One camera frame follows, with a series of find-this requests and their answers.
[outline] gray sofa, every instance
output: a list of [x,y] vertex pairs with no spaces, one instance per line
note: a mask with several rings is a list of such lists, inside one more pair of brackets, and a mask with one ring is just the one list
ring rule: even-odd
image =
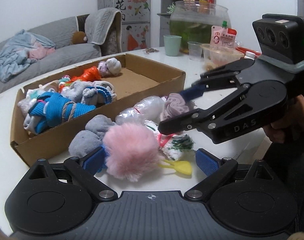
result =
[[[44,73],[84,60],[121,52],[120,17],[114,17],[102,45],[99,46],[91,43],[71,44],[73,33],[76,31],[84,31],[84,24],[87,17],[88,15],[69,17],[28,30],[29,32],[45,36],[52,40],[56,44],[56,50],[54,53],[31,64],[25,71],[8,82],[2,83],[0,81],[0,93]],[[0,50],[6,42],[7,41],[3,41],[0,43]]]

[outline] white bottle cap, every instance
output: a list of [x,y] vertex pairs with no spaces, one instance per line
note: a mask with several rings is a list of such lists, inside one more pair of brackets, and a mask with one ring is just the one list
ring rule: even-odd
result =
[[247,56],[247,57],[249,57],[249,58],[252,58],[252,59],[255,59],[255,53],[253,53],[253,52],[250,52],[250,51],[247,51],[246,53],[245,53],[245,55]]

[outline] pink fur ball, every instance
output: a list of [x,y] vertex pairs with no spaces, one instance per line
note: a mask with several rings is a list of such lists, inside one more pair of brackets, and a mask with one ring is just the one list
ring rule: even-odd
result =
[[105,134],[103,144],[109,154],[107,172],[118,179],[137,182],[144,173],[156,169],[162,159],[153,132],[143,125],[114,125]]

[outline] floral refrigerator decoration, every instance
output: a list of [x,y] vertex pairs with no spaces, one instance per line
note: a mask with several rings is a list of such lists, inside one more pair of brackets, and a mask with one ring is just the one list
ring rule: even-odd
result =
[[98,0],[98,9],[122,12],[122,50],[150,47],[150,0]]

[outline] yellow plastic shovel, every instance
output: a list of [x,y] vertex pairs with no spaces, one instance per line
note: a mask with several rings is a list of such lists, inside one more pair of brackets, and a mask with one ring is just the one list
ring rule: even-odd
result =
[[166,164],[159,164],[162,168],[170,168],[175,169],[177,172],[185,174],[185,175],[191,175],[192,174],[192,166],[191,163],[188,161],[169,161],[169,160],[163,160],[165,163],[169,163],[170,165]]

